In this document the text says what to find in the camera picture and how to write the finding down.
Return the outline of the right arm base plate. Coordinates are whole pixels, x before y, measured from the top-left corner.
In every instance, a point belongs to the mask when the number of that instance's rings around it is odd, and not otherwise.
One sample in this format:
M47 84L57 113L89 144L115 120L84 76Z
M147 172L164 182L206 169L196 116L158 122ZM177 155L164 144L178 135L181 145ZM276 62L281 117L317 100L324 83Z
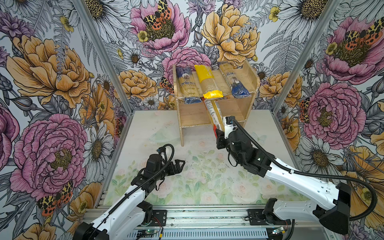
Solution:
M247 216L244 218L251 226L266 226L266 225L279 225L289 226L292 224L291 220L281 220L275 216L274 213L263 213L262 209L248 209Z

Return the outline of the yellow spaghetti bag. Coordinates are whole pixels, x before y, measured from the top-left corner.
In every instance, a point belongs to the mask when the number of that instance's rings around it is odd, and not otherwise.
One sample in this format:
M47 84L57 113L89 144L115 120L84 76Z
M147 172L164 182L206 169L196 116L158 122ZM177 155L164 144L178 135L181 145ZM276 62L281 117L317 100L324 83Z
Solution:
M195 65L195 70L205 99L219 99L224 97L223 92L215 82L211 67Z

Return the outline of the red clear spaghetti bag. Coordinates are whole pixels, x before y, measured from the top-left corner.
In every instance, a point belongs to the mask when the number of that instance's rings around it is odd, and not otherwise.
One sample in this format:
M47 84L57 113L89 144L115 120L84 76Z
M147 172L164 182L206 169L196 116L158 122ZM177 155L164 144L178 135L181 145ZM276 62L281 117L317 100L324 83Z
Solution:
M217 100L204 100L206 109L210 115L211 122L216 138L219 137L219 132L224 132L225 124L219 102Z

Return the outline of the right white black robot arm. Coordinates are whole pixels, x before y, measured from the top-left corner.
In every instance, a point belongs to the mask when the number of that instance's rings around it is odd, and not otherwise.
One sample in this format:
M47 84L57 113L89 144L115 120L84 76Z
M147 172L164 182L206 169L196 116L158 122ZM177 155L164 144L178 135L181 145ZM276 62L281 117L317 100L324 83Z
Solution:
M351 207L348 185L335 185L325 182L322 177L301 175L300 171L258 147L235 117L225 117L224 123L223 127L213 127L217 148L226 149L237 166L261 178L279 182L308 198L308 201L295 203L271 198L261 213L250 217L251 221L260 219L271 225L282 225L303 220L319 223L337 234L348 234Z

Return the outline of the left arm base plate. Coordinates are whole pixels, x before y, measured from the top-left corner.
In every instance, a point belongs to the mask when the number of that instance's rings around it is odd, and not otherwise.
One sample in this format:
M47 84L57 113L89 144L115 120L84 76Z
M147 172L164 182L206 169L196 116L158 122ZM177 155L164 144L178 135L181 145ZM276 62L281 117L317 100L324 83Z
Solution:
M167 222L167 210L151 210L145 213L143 227L164 227Z

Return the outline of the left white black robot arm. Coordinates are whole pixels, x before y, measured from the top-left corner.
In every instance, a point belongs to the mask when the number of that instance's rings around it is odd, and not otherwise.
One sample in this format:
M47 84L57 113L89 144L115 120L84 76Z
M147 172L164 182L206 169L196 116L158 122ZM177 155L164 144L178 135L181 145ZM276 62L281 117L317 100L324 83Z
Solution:
M146 167L138 172L118 202L90 224L81 223L75 230L74 240L122 240L140 225L149 225L154 217L153 205L145 201L156 189L157 182L180 174L184 160L166 158L166 154L152 154Z

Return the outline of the blue gold spaghetti bag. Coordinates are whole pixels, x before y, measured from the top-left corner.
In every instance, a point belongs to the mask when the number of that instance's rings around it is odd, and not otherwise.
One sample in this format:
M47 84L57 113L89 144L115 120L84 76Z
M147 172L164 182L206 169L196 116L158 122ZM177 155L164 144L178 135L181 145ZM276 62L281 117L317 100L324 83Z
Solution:
M243 83L237 78L235 69L228 62L218 62L219 70L231 89L235 99L243 99L251 96Z

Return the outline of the dark blue spaghetti bag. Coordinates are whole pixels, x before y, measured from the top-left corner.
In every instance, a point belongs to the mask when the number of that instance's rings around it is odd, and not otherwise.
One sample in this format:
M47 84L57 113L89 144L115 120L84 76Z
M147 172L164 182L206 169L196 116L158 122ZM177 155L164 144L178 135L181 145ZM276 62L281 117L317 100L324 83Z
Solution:
M176 74L178 77L178 83L180 84L180 90L183 94L185 104L197 104L202 101L194 76L190 67L176 67Z

